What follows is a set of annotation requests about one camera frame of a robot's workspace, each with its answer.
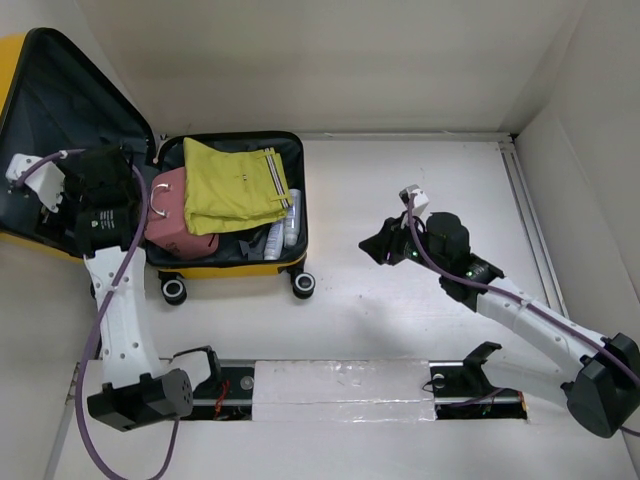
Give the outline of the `yellow hard-shell suitcase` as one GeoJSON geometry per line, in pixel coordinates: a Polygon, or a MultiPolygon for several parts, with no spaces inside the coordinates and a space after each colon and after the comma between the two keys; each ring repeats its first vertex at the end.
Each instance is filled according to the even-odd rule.
{"type": "MultiPolygon", "coordinates": [[[[155,267],[166,302],[187,298],[186,278],[276,275],[287,272],[294,295],[308,299],[315,279],[305,271],[308,216],[301,140],[284,131],[195,134],[193,140],[221,152],[271,149],[279,154],[289,188],[296,195],[296,239],[287,242],[276,260],[264,258],[266,227],[224,234],[215,253],[181,260],[172,247],[147,243],[148,263],[155,267]]],[[[99,68],[63,33],[37,28],[1,40],[1,168],[19,154],[35,159],[60,150],[117,145],[138,167],[148,185],[184,164],[183,136],[162,146],[142,114],[99,68]]],[[[50,211],[29,187],[1,180],[1,237],[51,255],[80,261],[73,239],[76,208],[68,196],[56,194],[50,211]]]]}

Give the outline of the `white squeeze tube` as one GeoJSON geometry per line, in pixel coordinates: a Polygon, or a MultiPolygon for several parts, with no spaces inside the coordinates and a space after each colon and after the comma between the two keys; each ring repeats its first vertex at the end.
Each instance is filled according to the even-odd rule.
{"type": "Polygon", "coordinates": [[[293,248],[299,238],[301,229],[301,203],[303,194],[299,189],[290,190],[292,202],[284,221],[284,243],[286,248],[293,248]]]}

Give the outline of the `pink cosmetic case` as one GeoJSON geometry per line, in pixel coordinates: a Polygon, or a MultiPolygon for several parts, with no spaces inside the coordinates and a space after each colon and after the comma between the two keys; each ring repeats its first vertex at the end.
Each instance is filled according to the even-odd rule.
{"type": "Polygon", "coordinates": [[[212,255],[219,246],[216,234],[194,235],[185,221],[186,169],[176,168],[152,182],[145,238],[181,260],[212,255]]]}

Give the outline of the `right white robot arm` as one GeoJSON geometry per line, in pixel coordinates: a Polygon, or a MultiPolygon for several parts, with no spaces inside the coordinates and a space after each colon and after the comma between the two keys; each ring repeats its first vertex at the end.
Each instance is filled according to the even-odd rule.
{"type": "Polygon", "coordinates": [[[458,216],[388,218],[358,247],[379,265],[410,260],[437,273],[451,299],[509,329],[555,365],[544,373],[508,360],[495,363],[487,355],[469,357],[462,369],[468,390],[483,394],[498,385],[539,393],[602,438],[628,429],[639,410],[638,344],[623,333],[606,337],[584,328],[525,294],[472,252],[469,231],[458,216]]]}

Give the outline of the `yellow-green shorts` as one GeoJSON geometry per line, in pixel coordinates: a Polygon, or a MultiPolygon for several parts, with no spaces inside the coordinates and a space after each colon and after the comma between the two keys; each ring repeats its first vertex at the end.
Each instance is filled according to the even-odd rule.
{"type": "Polygon", "coordinates": [[[272,147],[230,153],[187,138],[183,150],[184,217],[191,234],[249,230],[286,217],[293,198],[272,147]]]}

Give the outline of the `white spray bottle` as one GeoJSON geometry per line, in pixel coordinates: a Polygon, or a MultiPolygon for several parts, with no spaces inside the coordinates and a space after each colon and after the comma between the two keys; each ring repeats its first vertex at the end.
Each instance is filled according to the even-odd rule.
{"type": "Polygon", "coordinates": [[[268,232],[263,258],[265,261],[275,261],[281,256],[284,243],[284,221],[274,222],[268,232]]]}

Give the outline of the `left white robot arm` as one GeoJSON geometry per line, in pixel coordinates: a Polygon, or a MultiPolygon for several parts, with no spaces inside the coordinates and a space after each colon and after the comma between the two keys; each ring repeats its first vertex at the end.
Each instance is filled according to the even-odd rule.
{"type": "Polygon", "coordinates": [[[94,419],[121,432],[193,410],[192,388],[212,396],[222,387],[222,371],[209,362],[189,374],[168,368],[153,344],[144,299],[145,250],[141,246],[148,210],[141,172],[116,145],[94,147],[72,162],[65,188],[76,204],[73,239],[90,275],[98,315],[80,366],[102,354],[99,392],[76,398],[82,435],[94,419]]]}

